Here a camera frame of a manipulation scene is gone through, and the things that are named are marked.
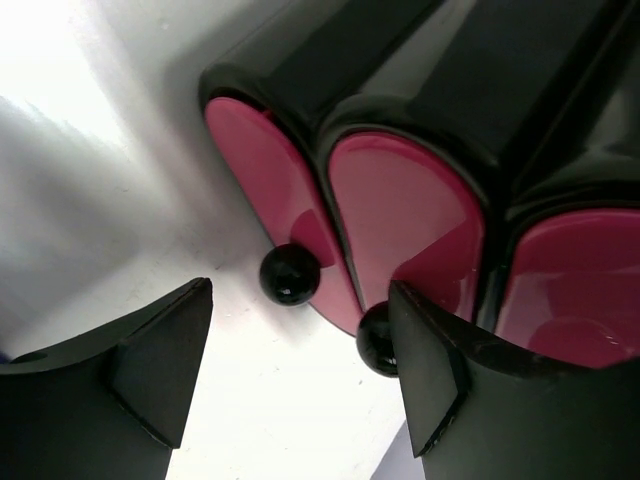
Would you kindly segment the pink top drawer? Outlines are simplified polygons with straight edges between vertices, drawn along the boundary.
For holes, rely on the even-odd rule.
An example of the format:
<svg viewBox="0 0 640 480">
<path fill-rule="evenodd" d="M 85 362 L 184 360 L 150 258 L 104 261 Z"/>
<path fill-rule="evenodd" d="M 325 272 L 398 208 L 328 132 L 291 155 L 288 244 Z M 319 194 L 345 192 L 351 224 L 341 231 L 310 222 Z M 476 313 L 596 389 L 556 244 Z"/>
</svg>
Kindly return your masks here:
<svg viewBox="0 0 640 480">
<path fill-rule="evenodd" d="M 515 249 L 496 334 L 591 368 L 638 356 L 638 211 L 572 212 L 527 231 Z"/>
</svg>

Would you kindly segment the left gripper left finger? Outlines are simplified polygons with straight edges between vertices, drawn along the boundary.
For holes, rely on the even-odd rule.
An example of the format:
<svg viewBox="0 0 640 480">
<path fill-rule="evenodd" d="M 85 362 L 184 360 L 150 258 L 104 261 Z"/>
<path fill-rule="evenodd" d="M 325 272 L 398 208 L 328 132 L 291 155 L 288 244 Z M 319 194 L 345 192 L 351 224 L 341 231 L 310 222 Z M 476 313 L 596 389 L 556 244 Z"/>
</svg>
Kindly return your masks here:
<svg viewBox="0 0 640 480">
<path fill-rule="evenodd" d="M 212 282 L 1 366 L 4 479 L 163 479 L 182 443 Z"/>
</svg>

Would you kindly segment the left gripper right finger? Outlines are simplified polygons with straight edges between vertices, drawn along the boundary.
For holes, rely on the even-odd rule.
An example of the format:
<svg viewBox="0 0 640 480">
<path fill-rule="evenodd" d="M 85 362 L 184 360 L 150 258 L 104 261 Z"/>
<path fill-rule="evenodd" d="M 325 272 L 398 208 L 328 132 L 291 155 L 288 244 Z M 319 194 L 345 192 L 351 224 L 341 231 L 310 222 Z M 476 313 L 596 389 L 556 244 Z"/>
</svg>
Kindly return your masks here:
<svg viewBox="0 0 640 480">
<path fill-rule="evenodd" d="M 429 479 L 635 479 L 639 363 L 591 369 L 389 289 L 412 449 Z"/>
</svg>

